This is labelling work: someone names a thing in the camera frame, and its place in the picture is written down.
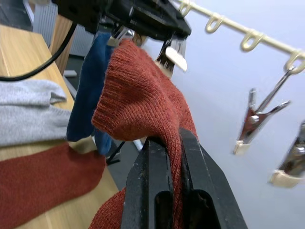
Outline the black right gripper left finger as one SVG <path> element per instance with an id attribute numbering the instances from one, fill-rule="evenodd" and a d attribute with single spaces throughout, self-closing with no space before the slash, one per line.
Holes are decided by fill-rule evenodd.
<path id="1" fill-rule="evenodd" d="M 147 138 L 126 181 L 122 229 L 170 229 L 173 182 L 170 160 L 159 138 Z"/>

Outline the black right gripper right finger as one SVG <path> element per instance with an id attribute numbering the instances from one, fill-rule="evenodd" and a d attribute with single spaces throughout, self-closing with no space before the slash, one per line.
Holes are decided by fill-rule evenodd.
<path id="1" fill-rule="evenodd" d="M 182 141 L 183 221 L 186 229 L 245 229 L 224 172 L 189 130 Z"/>

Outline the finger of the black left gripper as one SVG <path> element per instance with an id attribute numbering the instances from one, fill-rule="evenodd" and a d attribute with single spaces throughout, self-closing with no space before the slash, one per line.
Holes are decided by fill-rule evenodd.
<path id="1" fill-rule="evenodd" d="M 168 0 L 111 0 L 105 14 L 115 23 L 155 40 L 186 39 L 192 31 Z"/>

